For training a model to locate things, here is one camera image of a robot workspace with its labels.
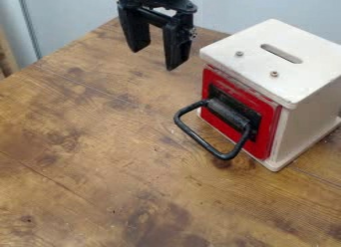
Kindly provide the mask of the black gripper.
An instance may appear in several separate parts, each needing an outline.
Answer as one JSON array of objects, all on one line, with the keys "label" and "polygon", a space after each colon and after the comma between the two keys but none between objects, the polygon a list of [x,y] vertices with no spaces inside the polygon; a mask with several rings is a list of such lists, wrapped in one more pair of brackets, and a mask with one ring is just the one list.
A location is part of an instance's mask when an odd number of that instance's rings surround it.
[{"label": "black gripper", "polygon": [[166,65],[174,70],[188,59],[195,4],[190,0],[119,0],[117,10],[133,53],[151,43],[150,24],[163,28]]}]

